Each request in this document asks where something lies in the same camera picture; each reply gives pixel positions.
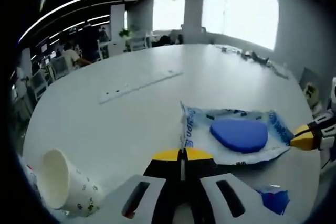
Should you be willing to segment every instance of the white table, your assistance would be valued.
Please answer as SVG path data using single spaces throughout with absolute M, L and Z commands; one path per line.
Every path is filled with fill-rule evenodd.
M 168 70 L 184 74 L 98 103 L 107 90 L 122 90 Z M 312 120 L 292 74 L 283 79 L 212 45 L 163 46 L 94 63 L 53 83 L 33 112 L 23 156 L 37 168 L 45 151 L 60 148 L 111 191 L 142 174 L 154 153 L 180 146 L 180 101 L 200 108 L 276 109 L 292 130 Z M 251 186 L 276 184 L 288 190 L 285 214 L 303 221 L 316 197 L 320 156 L 292 148 L 265 170 L 233 173 Z

